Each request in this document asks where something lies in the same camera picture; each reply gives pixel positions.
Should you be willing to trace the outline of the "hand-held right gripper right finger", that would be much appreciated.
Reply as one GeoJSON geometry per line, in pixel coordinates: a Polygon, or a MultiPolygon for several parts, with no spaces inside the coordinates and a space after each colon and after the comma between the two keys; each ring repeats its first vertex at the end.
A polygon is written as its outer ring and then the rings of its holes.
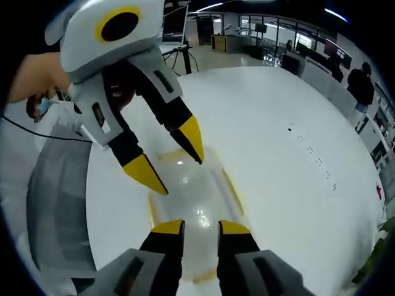
{"type": "Polygon", "coordinates": [[[261,250],[250,230],[218,222],[217,277],[222,295],[312,295],[300,272],[270,250],[261,250]]]}

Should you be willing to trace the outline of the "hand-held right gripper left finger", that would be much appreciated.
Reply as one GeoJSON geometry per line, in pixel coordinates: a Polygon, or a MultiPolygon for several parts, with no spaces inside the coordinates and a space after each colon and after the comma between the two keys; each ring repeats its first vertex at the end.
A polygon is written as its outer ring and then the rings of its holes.
{"type": "Polygon", "coordinates": [[[176,295],[182,275],[183,220],[151,229],[139,249],[101,268],[78,295],[176,295]]]}

